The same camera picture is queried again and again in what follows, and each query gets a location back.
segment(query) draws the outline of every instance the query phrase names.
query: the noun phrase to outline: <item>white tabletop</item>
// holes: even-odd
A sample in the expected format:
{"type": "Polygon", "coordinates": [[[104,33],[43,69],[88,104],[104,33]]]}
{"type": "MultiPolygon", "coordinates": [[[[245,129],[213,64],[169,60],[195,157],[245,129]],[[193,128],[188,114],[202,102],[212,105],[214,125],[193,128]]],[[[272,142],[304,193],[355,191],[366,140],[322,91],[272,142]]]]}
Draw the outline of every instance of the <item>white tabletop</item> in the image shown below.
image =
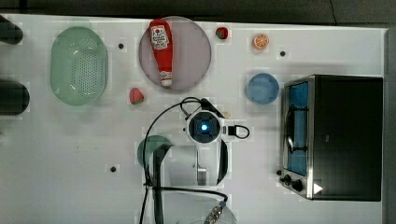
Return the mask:
{"type": "MultiPolygon", "coordinates": [[[[175,94],[151,83],[139,66],[137,48],[149,20],[4,16],[24,38],[17,46],[0,44],[0,78],[24,84],[31,102],[20,116],[0,118],[0,223],[137,223],[143,198],[137,145],[152,120],[185,96],[209,97],[253,131],[246,142],[233,143],[231,172],[219,187],[230,195],[239,223],[381,222],[381,203],[311,202],[281,187],[279,98],[255,105],[245,86],[260,72],[281,86],[312,74],[382,77],[386,30],[198,22],[211,41],[212,62],[201,83],[175,94]],[[50,87],[52,42],[74,25],[91,27],[109,54],[106,91],[83,107],[65,105],[50,87]],[[225,42],[215,36],[218,26],[231,30],[225,42]],[[264,52],[250,45],[258,33],[270,38],[264,52]],[[145,94],[142,105],[128,103],[132,87],[145,94]],[[115,174],[112,165],[119,167],[115,174]]],[[[153,133],[185,140],[178,110],[165,117],[153,133]]]]}

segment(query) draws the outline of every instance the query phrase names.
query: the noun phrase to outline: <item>green basket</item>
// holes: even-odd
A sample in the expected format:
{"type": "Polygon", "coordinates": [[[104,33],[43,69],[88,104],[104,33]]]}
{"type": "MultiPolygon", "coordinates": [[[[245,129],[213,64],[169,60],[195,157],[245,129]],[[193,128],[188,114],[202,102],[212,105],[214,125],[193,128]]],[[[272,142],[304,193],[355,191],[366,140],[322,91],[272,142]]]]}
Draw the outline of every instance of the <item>green basket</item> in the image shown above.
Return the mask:
{"type": "Polygon", "coordinates": [[[72,27],[55,39],[51,51],[50,85],[68,105],[87,105],[105,91],[106,46],[85,27],[72,27]]]}

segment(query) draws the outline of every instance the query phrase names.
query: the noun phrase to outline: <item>oven window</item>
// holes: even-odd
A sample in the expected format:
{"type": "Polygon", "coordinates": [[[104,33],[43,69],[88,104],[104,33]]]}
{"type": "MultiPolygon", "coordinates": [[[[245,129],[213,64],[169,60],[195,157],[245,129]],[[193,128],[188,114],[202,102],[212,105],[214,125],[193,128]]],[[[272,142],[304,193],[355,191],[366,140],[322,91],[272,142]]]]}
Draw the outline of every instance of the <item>oven window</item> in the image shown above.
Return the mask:
{"type": "Polygon", "coordinates": [[[289,110],[293,113],[294,123],[291,125],[293,127],[293,140],[290,144],[292,153],[288,150],[287,169],[299,175],[306,175],[307,108],[308,83],[290,86],[289,110]]]}

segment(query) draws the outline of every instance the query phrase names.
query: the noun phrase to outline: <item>pink object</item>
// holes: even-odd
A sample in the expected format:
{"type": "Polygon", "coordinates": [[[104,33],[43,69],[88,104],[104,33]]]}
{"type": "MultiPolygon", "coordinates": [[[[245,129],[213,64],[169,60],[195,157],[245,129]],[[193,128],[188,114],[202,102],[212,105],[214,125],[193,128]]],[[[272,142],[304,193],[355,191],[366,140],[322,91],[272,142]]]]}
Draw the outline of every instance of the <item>pink object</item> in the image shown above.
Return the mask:
{"type": "MultiPolygon", "coordinates": [[[[181,17],[166,17],[172,30],[172,85],[166,89],[186,91],[202,80],[211,62],[212,49],[205,31],[195,22],[181,17]]],[[[153,54],[149,31],[140,40],[139,62],[146,76],[164,88],[158,76],[158,64],[153,54]]]]}
{"type": "Polygon", "coordinates": [[[138,88],[132,88],[129,92],[129,100],[131,101],[131,104],[138,105],[145,100],[145,96],[138,88]]]}

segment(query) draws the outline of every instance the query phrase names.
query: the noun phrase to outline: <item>blue bowl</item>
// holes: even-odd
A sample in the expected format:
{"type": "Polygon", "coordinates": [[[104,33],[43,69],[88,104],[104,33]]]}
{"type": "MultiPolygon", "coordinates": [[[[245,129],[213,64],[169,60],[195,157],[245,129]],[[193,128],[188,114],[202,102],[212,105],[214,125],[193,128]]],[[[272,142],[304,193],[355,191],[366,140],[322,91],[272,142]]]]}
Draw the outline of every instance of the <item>blue bowl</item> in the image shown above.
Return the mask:
{"type": "Polygon", "coordinates": [[[247,97],[260,105],[273,102],[279,94],[279,84],[276,79],[266,73],[253,77],[247,84],[247,97]]]}

